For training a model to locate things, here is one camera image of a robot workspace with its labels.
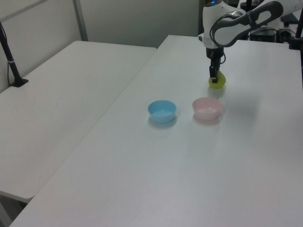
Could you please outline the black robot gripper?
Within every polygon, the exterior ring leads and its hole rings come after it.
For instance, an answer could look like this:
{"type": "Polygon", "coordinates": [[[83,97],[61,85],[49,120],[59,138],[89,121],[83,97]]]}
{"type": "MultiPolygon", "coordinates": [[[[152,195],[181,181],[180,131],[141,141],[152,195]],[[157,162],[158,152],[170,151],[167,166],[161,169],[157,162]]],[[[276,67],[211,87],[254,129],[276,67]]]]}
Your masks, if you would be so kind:
{"type": "Polygon", "coordinates": [[[210,80],[212,83],[217,83],[217,72],[220,70],[221,58],[224,56],[224,48],[206,48],[206,56],[211,60],[209,67],[210,80]]]}

